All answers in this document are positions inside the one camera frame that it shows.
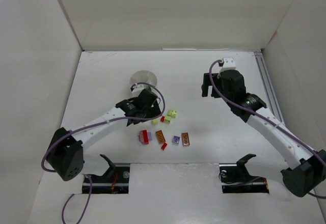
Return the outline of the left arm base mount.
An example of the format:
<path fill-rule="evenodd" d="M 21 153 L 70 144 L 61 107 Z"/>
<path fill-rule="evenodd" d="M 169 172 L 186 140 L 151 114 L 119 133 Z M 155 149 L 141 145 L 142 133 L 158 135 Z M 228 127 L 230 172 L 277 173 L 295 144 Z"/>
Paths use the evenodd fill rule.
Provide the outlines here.
<path fill-rule="evenodd" d="M 84 177 L 81 191 L 89 193 L 92 181 L 92 194 L 128 194 L 130 163 L 113 163 L 106 155 L 100 154 L 101 159 L 93 162 L 94 170 L 105 170 L 103 173 L 87 173 L 90 179 Z"/>

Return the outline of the yellow-green lego brick small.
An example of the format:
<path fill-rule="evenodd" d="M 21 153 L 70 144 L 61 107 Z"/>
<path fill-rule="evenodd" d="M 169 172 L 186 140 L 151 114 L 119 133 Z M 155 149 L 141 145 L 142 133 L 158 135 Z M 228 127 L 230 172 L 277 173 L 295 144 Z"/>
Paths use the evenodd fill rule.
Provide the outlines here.
<path fill-rule="evenodd" d="M 153 120 L 151 121 L 151 124 L 152 124 L 152 125 L 157 125 L 157 124 L 158 124 L 158 119 L 153 119 Z"/>

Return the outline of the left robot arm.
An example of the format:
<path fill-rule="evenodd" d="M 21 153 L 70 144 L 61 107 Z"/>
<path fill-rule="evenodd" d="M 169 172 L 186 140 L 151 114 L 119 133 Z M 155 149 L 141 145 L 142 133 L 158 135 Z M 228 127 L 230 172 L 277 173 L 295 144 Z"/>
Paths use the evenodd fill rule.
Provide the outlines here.
<path fill-rule="evenodd" d="M 112 161 L 104 154 L 86 155 L 86 151 L 115 131 L 159 117 L 157 99 L 154 92 L 144 89 L 79 129 L 57 129 L 42 158 L 42 169 L 57 173 L 63 181 L 70 181 L 78 174 L 109 178 L 115 167 Z"/>

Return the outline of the aluminium rail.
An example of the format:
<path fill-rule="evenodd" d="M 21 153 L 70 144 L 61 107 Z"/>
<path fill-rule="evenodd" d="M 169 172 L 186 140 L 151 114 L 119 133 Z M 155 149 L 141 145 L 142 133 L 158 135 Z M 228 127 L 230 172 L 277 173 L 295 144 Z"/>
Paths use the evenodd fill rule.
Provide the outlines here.
<path fill-rule="evenodd" d="M 266 92 L 269 108 L 271 112 L 276 116 L 276 118 L 281 122 L 284 123 L 283 115 L 281 113 L 281 109 L 274 91 L 273 84 L 271 82 L 267 66 L 265 64 L 265 60 L 263 57 L 262 52 L 254 52 L 254 57 L 256 59 L 256 63 L 258 65 L 258 69 L 263 81 L 263 86 Z"/>

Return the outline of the yellow-green lego brick large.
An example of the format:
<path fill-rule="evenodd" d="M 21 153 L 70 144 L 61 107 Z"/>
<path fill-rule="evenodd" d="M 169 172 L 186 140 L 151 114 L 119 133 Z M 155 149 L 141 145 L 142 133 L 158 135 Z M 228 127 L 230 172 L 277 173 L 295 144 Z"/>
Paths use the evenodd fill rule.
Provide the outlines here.
<path fill-rule="evenodd" d="M 174 110 L 174 109 L 170 109 L 170 110 L 168 110 L 168 112 L 167 112 L 167 116 L 169 116 L 169 117 L 175 119 L 175 118 L 177 117 L 177 111 Z"/>

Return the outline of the purple square lego brick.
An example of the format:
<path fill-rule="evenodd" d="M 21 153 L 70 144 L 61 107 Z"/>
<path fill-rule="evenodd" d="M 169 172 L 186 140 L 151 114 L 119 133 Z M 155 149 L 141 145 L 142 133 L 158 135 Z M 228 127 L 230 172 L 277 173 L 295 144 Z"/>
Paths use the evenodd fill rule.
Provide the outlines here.
<path fill-rule="evenodd" d="M 180 142 L 180 137 L 174 135 L 173 138 L 172 138 L 172 143 L 178 145 L 179 142 Z"/>

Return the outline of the small red lego lower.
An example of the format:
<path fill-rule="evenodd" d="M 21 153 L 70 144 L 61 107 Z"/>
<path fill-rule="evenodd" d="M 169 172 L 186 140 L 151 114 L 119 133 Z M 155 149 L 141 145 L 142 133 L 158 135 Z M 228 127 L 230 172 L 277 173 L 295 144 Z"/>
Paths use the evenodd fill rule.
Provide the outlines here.
<path fill-rule="evenodd" d="M 162 145 L 162 147 L 161 147 L 161 150 L 163 150 L 163 151 L 164 151 L 164 150 L 165 150 L 165 148 L 167 147 L 167 145 L 168 145 L 167 143 L 164 143 L 164 144 Z"/>

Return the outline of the brown lego plate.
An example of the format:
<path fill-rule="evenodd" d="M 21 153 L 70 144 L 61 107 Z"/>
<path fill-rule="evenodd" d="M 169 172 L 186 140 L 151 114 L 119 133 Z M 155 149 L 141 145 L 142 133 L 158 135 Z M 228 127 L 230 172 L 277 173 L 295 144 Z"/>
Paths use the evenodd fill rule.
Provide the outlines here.
<path fill-rule="evenodd" d="M 184 147 L 190 145 L 189 134 L 187 132 L 181 134 L 181 139 L 182 139 L 182 145 Z"/>
<path fill-rule="evenodd" d="M 156 131 L 155 135 L 156 135 L 156 138 L 157 138 L 157 141 L 158 141 L 159 144 L 166 143 L 166 139 L 165 139 L 164 134 L 163 134 L 163 132 L 161 130 Z"/>

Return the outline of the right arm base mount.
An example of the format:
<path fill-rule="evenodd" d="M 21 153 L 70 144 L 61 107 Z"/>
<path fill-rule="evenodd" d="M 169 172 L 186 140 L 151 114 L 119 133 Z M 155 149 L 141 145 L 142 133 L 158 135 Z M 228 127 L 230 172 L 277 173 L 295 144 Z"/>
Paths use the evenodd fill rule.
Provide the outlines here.
<path fill-rule="evenodd" d="M 265 178 L 251 176 L 246 163 L 256 157 L 247 154 L 236 163 L 220 163 L 218 178 L 221 181 L 222 193 L 268 193 L 268 183 Z"/>

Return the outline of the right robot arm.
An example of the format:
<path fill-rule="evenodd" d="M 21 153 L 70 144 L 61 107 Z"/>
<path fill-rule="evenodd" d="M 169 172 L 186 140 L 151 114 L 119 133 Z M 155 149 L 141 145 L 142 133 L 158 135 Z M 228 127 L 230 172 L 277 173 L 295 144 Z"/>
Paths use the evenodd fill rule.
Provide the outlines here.
<path fill-rule="evenodd" d="M 228 187 L 240 189 L 267 178 L 282 183 L 293 195 L 302 198 L 325 181 L 325 150 L 316 151 L 291 133 L 260 97 L 247 92 L 239 71 L 205 73 L 201 89 L 202 97 L 222 98 L 234 115 L 259 132 L 283 157 L 269 163 L 248 153 L 235 163 L 224 163 L 219 177 Z"/>

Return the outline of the purple red lego assembly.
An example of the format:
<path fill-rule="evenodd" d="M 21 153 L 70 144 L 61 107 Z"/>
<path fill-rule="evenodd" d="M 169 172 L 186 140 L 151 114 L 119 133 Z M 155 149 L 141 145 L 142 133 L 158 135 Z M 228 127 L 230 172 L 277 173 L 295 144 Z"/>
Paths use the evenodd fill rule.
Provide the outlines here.
<path fill-rule="evenodd" d="M 147 130 L 140 131 L 139 141 L 142 145 L 148 145 L 152 141 L 152 133 Z"/>

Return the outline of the white divided round container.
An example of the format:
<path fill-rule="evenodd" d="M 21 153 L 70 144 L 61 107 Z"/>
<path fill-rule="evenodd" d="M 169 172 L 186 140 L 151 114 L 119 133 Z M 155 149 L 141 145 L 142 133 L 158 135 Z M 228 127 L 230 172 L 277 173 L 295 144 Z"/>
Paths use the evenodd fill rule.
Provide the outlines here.
<path fill-rule="evenodd" d="M 148 83 L 153 85 L 154 87 L 157 86 L 157 77 L 156 75 L 148 70 L 140 70 L 135 72 L 129 79 L 129 86 L 131 87 L 133 84 L 141 82 Z"/>

